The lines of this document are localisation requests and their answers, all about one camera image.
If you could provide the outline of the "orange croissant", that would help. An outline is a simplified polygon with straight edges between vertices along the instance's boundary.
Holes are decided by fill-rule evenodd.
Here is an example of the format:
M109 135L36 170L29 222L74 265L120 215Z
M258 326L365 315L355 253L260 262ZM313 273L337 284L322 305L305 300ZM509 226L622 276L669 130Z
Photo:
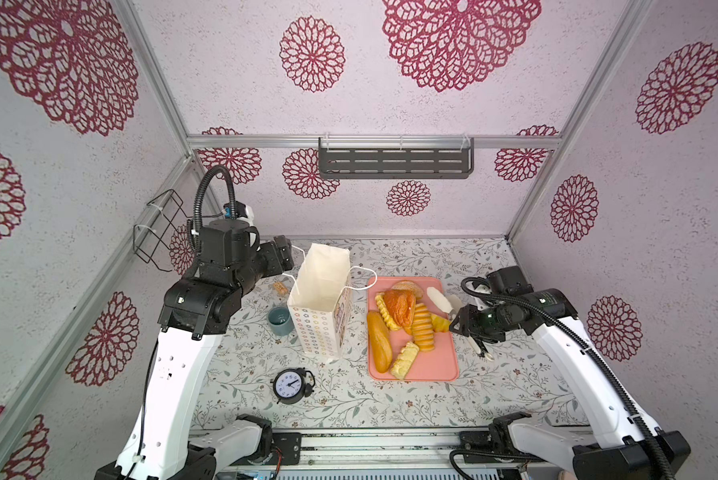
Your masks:
M403 329L412 326L417 298L410 290L388 290L383 293L383 301L396 325Z

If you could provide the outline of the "white paper bag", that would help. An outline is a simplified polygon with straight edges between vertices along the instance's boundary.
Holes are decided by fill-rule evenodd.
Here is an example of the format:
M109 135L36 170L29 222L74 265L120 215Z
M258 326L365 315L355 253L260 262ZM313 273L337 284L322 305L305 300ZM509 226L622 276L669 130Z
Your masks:
M304 354L333 363L342 356L346 326L351 316L353 293L352 272L363 271L371 275L369 289L378 281L373 269L354 265L350 251L320 243L307 250L292 247L300 256L296 259L297 272L288 277L293 280L286 302Z

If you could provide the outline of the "pale yellow square bread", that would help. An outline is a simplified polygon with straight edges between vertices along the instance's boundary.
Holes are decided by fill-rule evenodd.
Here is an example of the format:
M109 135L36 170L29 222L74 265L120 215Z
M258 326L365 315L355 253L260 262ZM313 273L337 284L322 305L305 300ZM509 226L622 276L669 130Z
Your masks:
M408 342L397 355L391 365L389 373L397 380L404 380L412 364L417 358L420 348L413 342Z

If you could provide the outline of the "long baguette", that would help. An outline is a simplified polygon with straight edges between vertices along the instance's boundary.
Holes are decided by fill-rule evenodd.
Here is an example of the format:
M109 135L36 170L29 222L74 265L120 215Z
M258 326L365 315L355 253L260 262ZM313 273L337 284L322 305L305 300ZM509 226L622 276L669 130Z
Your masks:
M389 329L381 314L377 311L367 313L368 339L373 355L375 369L386 373L393 361L393 350L389 338Z

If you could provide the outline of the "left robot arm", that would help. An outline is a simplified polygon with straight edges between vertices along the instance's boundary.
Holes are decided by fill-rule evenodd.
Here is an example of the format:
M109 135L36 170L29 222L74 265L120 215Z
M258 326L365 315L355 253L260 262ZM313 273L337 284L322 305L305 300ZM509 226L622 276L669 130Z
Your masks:
M293 269L292 244L283 235L263 242L244 218L189 225L195 259L165 293L139 417L118 458L96 472L98 479L212 479L238 460L271 454L271 424L255 416L196 442L189 434L205 374L232 316L259 280Z

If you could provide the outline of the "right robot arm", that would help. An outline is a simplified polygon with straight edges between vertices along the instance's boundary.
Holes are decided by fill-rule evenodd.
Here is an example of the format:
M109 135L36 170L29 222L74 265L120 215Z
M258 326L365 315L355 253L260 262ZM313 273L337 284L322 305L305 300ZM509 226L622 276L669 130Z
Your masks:
M438 290L427 296L449 315L450 332L476 345L486 356L489 344L522 331L563 375L587 422L583 426L537 423L527 412L495 418L484 430L464 434L449 454L454 470L463 463L517 465L515 478L532 463L555 465L577 479L673 479L691 447L678 431L664 430L628 393L590 339L577 310L557 289L536 291L517 266L484 277L467 277L462 290L473 303L462 306Z

